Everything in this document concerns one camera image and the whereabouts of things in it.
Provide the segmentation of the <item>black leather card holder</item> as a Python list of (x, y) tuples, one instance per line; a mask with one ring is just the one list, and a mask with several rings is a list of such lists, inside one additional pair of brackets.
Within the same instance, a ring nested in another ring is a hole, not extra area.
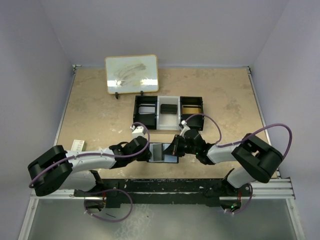
[(177, 156), (168, 155), (164, 153), (169, 147), (169, 143), (150, 143), (149, 151), (151, 157), (147, 160), (148, 163), (163, 163), (163, 164), (178, 164), (179, 158)]

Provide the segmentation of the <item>black white card sorting tray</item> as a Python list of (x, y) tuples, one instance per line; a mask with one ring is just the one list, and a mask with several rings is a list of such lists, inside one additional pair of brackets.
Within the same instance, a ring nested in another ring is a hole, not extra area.
[(148, 130), (176, 131), (187, 121), (191, 129), (204, 128), (203, 98), (199, 96), (137, 95), (134, 101), (133, 122), (140, 122)]

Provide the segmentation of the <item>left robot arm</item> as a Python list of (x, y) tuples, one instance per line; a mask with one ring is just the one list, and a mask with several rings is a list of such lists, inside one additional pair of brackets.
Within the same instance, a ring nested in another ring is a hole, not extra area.
[(142, 136), (97, 151), (67, 151), (62, 145), (53, 146), (28, 165), (28, 187), (38, 197), (47, 196), (60, 189), (73, 174), (88, 171), (89, 181), (76, 189), (98, 196), (103, 184), (92, 170), (124, 168), (134, 161), (147, 161), (152, 156), (149, 146), (150, 141)]

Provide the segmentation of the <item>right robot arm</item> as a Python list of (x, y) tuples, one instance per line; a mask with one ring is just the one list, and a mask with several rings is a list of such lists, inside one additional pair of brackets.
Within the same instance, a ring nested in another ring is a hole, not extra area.
[(231, 170), (222, 183), (222, 190), (228, 196), (254, 181), (268, 183), (284, 160), (277, 149), (256, 135), (248, 133), (239, 143), (220, 147), (206, 142), (195, 129), (187, 130), (184, 135), (176, 134), (163, 153), (179, 158), (194, 155), (204, 165), (238, 162), (240, 167)]

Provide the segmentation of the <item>white board with yellow rim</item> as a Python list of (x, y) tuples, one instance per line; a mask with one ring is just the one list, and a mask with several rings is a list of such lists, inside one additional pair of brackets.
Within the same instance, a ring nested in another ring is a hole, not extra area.
[(155, 54), (108, 56), (104, 59), (104, 66), (110, 95), (159, 90), (158, 58)]

